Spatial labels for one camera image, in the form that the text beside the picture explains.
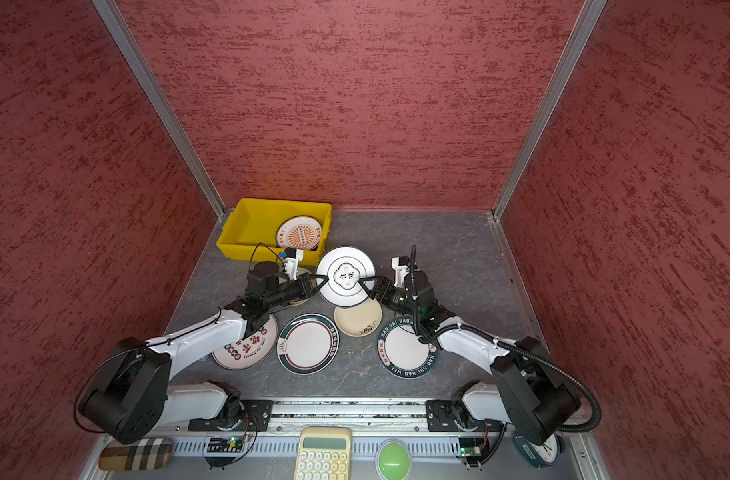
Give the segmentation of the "white plate with quatrefoil design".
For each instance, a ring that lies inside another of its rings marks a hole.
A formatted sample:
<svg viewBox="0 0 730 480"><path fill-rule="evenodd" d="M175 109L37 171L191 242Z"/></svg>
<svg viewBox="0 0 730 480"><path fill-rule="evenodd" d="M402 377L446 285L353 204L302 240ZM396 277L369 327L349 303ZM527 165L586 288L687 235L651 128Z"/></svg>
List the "white plate with quatrefoil design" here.
<svg viewBox="0 0 730 480"><path fill-rule="evenodd" d="M339 247L326 252L316 274L326 277L320 289L322 297L336 307L350 308L365 302L369 296L360 281L368 288L375 283L376 269L371 258L355 247Z"/></svg>

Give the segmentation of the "white plate orange sunburst design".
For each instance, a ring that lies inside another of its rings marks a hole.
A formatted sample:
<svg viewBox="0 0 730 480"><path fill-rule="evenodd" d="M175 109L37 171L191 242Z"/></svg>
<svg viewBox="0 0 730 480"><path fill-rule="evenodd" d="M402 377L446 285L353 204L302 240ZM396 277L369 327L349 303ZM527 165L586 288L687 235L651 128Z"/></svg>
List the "white plate orange sunburst design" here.
<svg viewBox="0 0 730 480"><path fill-rule="evenodd" d="M322 224L310 216L296 216L277 230L276 244L281 248L316 250L322 239Z"/></svg>

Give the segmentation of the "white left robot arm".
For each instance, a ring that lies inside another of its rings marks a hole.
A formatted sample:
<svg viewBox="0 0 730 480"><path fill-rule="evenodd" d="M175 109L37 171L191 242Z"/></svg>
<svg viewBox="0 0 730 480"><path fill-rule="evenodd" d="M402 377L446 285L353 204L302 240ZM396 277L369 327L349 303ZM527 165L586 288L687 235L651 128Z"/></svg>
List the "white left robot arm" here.
<svg viewBox="0 0 730 480"><path fill-rule="evenodd" d="M246 420L240 393L222 382L173 385L171 379L228 343L261 330L275 310L315 296L325 275L296 274L282 282L280 267L264 261L248 273L243 296L188 328L166 336L128 337L80 389L73 407L76 422L91 422L89 432L134 443L159 425L203 420L228 431Z"/></svg>

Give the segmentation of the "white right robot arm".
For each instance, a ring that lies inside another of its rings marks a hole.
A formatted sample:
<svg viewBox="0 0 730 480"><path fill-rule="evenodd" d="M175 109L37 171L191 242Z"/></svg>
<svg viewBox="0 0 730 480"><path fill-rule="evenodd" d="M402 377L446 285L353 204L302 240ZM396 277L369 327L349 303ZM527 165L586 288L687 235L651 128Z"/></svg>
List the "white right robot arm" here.
<svg viewBox="0 0 730 480"><path fill-rule="evenodd" d="M596 397L556 365L537 339L515 342L466 322L439 303L425 272L412 271L400 284L384 276L358 284L369 298L406 315L421 343L459 355L492 376L491 383L472 382L457 392L451 411L458 426L508 423L541 445L558 431L580 433L599 424Z"/></svg>

